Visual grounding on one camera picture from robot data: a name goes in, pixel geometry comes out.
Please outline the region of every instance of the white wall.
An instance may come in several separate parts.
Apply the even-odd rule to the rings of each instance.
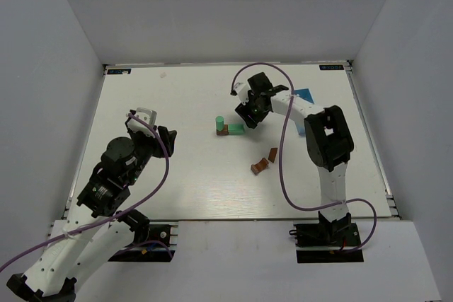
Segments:
[[[68,0],[104,64],[352,59],[385,0]]]
[[[387,0],[355,80],[402,216],[453,301],[453,0]]]
[[[67,0],[0,0],[0,262],[44,241],[64,204],[103,69]],[[39,252],[0,274],[6,281]]]

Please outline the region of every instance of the brown block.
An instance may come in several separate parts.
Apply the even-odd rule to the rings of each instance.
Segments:
[[[257,175],[259,174],[261,171],[263,171],[264,169],[266,169],[268,167],[268,160],[266,158],[263,158],[261,161],[259,161],[258,163],[256,164],[252,164],[252,166],[250,167],[250,169],[252,170],[252,172]]]
[[[277,150],[278,148],[271,148],[269,151],[268,160],[271,161],[272,163],[275,162],[275,158],[277,157]]]
[[[222,131],[215,130],[217,136],[227,136],[228,135],[228,124],[224,124],[224,129]]]

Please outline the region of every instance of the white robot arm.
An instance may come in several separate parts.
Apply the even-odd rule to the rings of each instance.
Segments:
[[[131,113],[154,126],[156,113],[138,108]],[[130,196],[129,186],[135,184],[149,159],[162,158],[164,153],[149,130],[136,122],[126,121],[130,138],[113,139],[93,169],[88,184],[77,197],[67,225],[66,238],[51,244],[40,259],[23,274],[13,275],[7,286],[19,297],[30,302],[73,302],[76,289],[118,250],[150,237],[149,220],[137,210],[129,211],[95,241],[98,229],[68,236],[82,226],[113,216],[118,207]],[[159,135],[169,156],[173,154],[176,131],[158,127]]]
[[[239,97],[241,104],[236,112],[252,129],[269,112],[286,116],[292,97],[287,87],[273,87],[263,72],[251,77],[247,83],[236,83],[231,94]],[[295,96],[289,118],[305,126],[307,151],[319,172],[321,205],[344,202],[319,212],[326,243],[329,243],[336,233],[351,224],[345,203],[345,174],[354,143],[338,106],[323,108]]]

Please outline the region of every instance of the purple cable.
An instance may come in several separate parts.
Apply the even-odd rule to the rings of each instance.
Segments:
[[[162,177],[161,182],[157,185],[156,189],[154,189],[152,192],[150,192],[145,198],[143,198],[142,200],[140,200],[137,203],[133,204],[132,206],[130,206],[126,210],[121,211],[120,213],[118,213],[118,214],[116,214],[114,216],[108,217],[107,219],[104,219],[102,221],[95,222],[93,224],[89,224],[87,226],[82,226],[82,227],[80,227],[78,229],[74,229],[74,230],[68,231],[68,233],[67,233],[68,235],[76,235],[76,234],[79,234],[79,233],[83,233],[84,231],[87,231],[87,230],[92,229],[92,228],[96,228],[98,226],[102,226],[103,224],[111,222],[114,219],[120,218],[121,216],[123,216],[123,215],[127,214],[128,212],[130,212],[130,211],[134,210],[135,208],[137,208],[139,205],[145,203],[148,199],[153,197],[159,191],[159,189],[162,187],[162,185],[164,185],[164,183],[165,183],[165,181],[166,181],[166,179],[168,177],[168,170],[170,168],[170,159],[168,157],[167,149],[165,148],[165,145],[162,142],[161,137],[157,134],[157,132],[154,131],[154,129],[153,129],[153,127],[151,125],[149,125],[146,122],[144,122],[143,120],[135,117],[131,113],[128,116],[132,120],[136,120],[138,123],[140,123],[140,124],[144,125],[146,128],[148,128],[148,130],[154,135],[154,137],[157,139],[159,145],[161,146],[162,151],[164,152],[164,157],[165,157],[165,173],[164,173],[164,176]],[[42,243],[40,243],[38,245],[35,245],[34,247],[31,247],[30,249],[20,253],[19,255],[15,256],[13,258],[11,258],[7,263],[2,265],[0,267],[0,272],[4,271],[9,265],[11,265],[15,261],[19,260],[20,258],[30,254],[31,252],[33,252],[33,251],[35,251],[35,250],[37,250],[39,248],[45,247],[46,245],[49,245],[51,243],[57,242],[58,240],[62,240],[63,238],[66,238],[66,237],[67,237],[66,235],[59,235],[59,236],[56,236],[56,237],[51,238],[49,240],[46,240],[45,242],[42,242]]]
[[[233,84],[231,85],[231,89],[233,89],[234,82],[236,81],[236,78],[239,76],[239,74],[243,70],[249,68],[250,66],[254,66],[254,65],[266,65],[266,66],[270,66],[270,67],[278,70],[289,81],[289,86],[291,88],[291,94],[294,95],[294,86],[293,86],[289,76],[280,67],[272,65],[272,64],[269,64],[269,63],[265,63],[265,62],[252,63],[252,64],[246,65],[242,69],[240,69],[236,73],[234,78],[233,78]],[[338,201],[338,202],[332,202],[332,203],[329,203],[329,204],[321,205],[319,207],[304,208],[304,207],[299,207],[296,204],[294,204],[291,201],[291,199],[289,198],[289,196],[288,196],[288,193],[287,193],[286,187],[285,187],[285,180],[283,179],[283,163],[282,163],[282,159],[283,159],[283,144],[285,142],[286,128],[287,128],[287,125],[288,125],[288,122],[289,122],[289,116],[291,115],[291,108],[292,108],[292,103],[293,102],[294,102],[294,96],[291,96],[291,98],[289,100],[288,111],[287,111],[287,113],[285,115],[285,121],[283,122],[282,136],[280,137],[280,147],[279,147],[279,150],[278,150],[278,158],[279,158],[278,173],[279,173],[279,176],[280,176],[280,185],[282,187],[283,196],[285,196],[286,202],[288,202],[288,204],[291,207],[293,207],[296,210],[300,210],[300,211],[318,211],[318,210],[334,207],[334,206],[337,206],[337,205],[341,205],[341,204],[343,204],[343,202]],[[373,204],[371,204],[370,202],[368,202],[366,199],[363,199],[363,198],[352,198],[352,199],[347,200],[345,203],[352,203],[352,202],[364,202],[364,203],[369,205],[369,207],[373,211],[373,227],[372,227],[372,230],[370,231],[367,239],[365,239],[362,242],[362,244],[358,245],[357,247],[355,247],[353,249],[344,250],[343,252],[353,252],[353,251],[359,250],[361,247],[363,247],[365,244],[367,244],[369,242],[369,240],[371,239],[371,237],[373,236],[374,231],[376,230],[376,225],[377,225],[377,213],[376,213],[376,209],[373,207]]]
[[[127,251],[129,251],[131,249],[139,248],[139,247],[142,247],[143,245],[148,245],[148,244],[159,244],[161,247],[163,247],[163,248],[165,248],[165,250],[167,250],[167,253],[170,255],[170,259],[173,259],[173,254],[171,253],[170,248],[168,248],[166,246],[166,244],[162,243],[160,240],[146,240],[146,241],[141,242],[139,244],[133,244],[133,245],[125,248],[124,250],[118,251],[116,254],[114,254],[114,256],[118,256],[118,255],[124,254],[125,252],[127,252]]]

